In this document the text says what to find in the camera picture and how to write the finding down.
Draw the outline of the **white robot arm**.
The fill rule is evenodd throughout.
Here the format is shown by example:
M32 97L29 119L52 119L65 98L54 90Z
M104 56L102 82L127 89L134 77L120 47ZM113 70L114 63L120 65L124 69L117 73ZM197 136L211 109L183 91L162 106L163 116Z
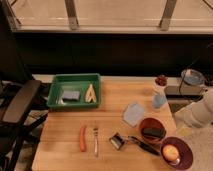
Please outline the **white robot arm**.
M175 117L191 127L201 128L213 122L213 89L206 91L203 98L181 108Z

